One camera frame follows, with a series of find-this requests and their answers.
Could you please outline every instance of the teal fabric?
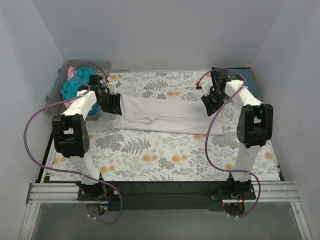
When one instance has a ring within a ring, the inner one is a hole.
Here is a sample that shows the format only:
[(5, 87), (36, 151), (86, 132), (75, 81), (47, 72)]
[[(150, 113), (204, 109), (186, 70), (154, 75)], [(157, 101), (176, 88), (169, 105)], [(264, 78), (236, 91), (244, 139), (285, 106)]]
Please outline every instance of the teal fabric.
[[(76, 74), (78, 78), (88, 84), (89, 83), (89, 76), (90, 75), (96, 75), (94, 71), (92, 71), (91, 68), (88, 67), (81, 67), (76, 70)], [(74, 98), (77, 96), (77, 92), (80, 86), (83, 86), (82, 83), (80, 83), (77, 78), (74, 76), (69, 81), (66, 81), (63, 84), (63, 87), (61, 89), (61, 94), (63, 95), (63, 100), (68, 100), (71, 98)], [(92, 106), (92, 109), (89, 111), (88, 115), (94, 115), (98, 111), (98, 105), (95, 104)]]

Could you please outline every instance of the folded white garment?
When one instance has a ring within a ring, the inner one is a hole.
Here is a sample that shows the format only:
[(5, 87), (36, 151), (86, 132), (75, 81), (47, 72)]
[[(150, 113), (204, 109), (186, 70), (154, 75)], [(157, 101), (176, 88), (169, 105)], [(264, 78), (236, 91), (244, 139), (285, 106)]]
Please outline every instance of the folded white garment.
[[(121, 94), (122, 115), (113, 121), (115, 129), (134, 129), (166, 133), (207, 134), (214, 115), (208, 117), (202, 101), (162, 100)], [(222, 135), (217, 117), (211, 135)]]

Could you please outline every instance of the clear plastic container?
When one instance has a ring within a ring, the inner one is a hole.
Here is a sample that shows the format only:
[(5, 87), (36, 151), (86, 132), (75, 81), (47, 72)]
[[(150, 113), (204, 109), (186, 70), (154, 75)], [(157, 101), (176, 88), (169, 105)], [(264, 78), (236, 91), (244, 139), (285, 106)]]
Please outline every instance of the clear plastic container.
[[(60, 93), (64, 83), (67, 81), (67, 74), (68, 69), (70, 66), (74, 66), (79, 62), (92, 62), (94, 64), (97, 64), (106, 74), (107, 76), (110, 75), (110, 69), (111, 69), (111, 62), (107, 60), (86, 60), (86, 59), (73, 59), (73, 60), (67, 60), (64, 62), (62, 67), (58, 70), (58, 77), (56, 78), (56, 81), (53, 85), (53, 88), (50, 92), (50, 95), (46, 97), (45, 106), (48, 106), (50, 104), (54, 104), (57, 102), (60, 102), (63, 100), (63, 96)], [(105, 77), (105, 75), (94, 65), (90, 63), (81, 63), (79, 64), (78, 68), (91, 68), (97, 75), (100, 75), (101, 77)], [(44, 113), (49, 116), (54, 116), (56, 114), (61, 114), (66, 110), (66, 107), (64, 104), (60, 104), (57, 106), (50, 107), (46, 110), (44, 110)], [(85, 120), (97, 120), (100, 116), (101, 108), (99, 107), (98, 111), (95, 115), (88, 115)]]

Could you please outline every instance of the red cable connector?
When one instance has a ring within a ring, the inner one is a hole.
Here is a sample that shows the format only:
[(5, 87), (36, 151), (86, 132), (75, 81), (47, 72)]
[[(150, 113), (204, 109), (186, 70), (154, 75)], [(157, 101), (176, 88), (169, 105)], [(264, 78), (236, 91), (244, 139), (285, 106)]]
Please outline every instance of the red cable connector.
[(199, 84), (200, 84), (200, 82), (197, 81), (197, 82), (196, 82), (196, 87), (195, 87), (195, 89), (201, 89), (201, 86), (199, 86)]

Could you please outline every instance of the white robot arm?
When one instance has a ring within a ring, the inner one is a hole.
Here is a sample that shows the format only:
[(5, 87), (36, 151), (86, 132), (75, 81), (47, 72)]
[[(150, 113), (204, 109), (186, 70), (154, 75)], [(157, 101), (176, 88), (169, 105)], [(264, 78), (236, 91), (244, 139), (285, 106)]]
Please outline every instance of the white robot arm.
[[(61, 115), (52, 118), (54, 147), (73, 163), (77, 172), (103, 180), (90, 155), (85, 154), (90, 147), (85, 119), (94, 104), (100, 105), (104, 112), (121, 115), (120, 94), (117, 93), (116, 82), (109, 82), (107, 88), (102, 87), (98, 75), (90, 76), (89, 85), (88, 93), (85, 86), (80, 87), (77, 95), (82, 97), (76, 99)], [(66, 132), (69, 129), (73, 129), (73, 132)], [(84, 176), (81, 177), (81, 187), (93, 198), (98, 199), (105, 193), (105, 185)]]
[[(212, 74), (209, 82), (202, 84), (204, 96), (201, 98), (208, 116), (216, 112), (224, 99), (236, 93), (243, 81), (238, 76), (231, 77), (227, 70), (218, 70)], [(273, 107), (257, 100), (251, 92), (243, 87), (232, 99), (241, 110), (237, 126), (237, 137), (240, 141), (239, 151), (233, 169), (251, 171), (257, 154), (272, 136)], [(234, 182), (248, 182), (251, 175), (245, 172), (232, 172)]]

